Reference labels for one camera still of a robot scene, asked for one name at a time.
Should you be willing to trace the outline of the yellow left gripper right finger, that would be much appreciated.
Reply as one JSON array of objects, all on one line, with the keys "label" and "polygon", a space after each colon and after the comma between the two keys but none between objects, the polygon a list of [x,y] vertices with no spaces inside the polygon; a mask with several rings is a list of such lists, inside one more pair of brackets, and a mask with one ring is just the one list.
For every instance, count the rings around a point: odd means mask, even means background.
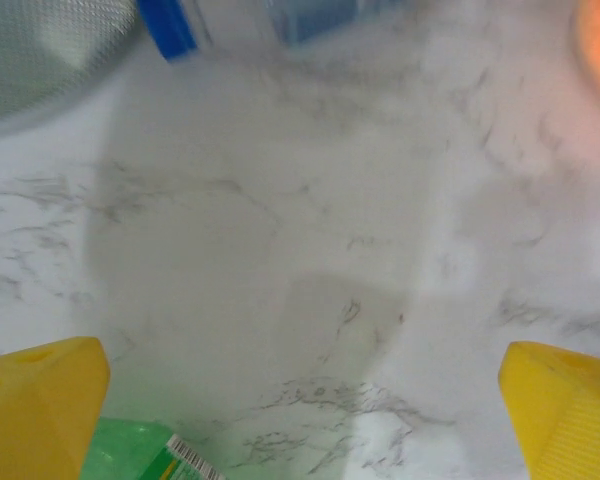
[{"label": "yellow left gripper right finger", "polygon": [[513,342],[498,381],[532,479],[600,479],[600,358]]}]

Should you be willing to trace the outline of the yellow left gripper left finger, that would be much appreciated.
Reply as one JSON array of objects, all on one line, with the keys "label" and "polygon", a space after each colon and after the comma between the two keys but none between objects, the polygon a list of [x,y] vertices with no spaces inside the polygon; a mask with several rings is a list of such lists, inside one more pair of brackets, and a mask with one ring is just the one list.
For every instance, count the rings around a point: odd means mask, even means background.
[{"label": "yellow left gripper left finger", "polygon": [[109,380],[95,337],[0,355],[0,479],[78,478]]}]

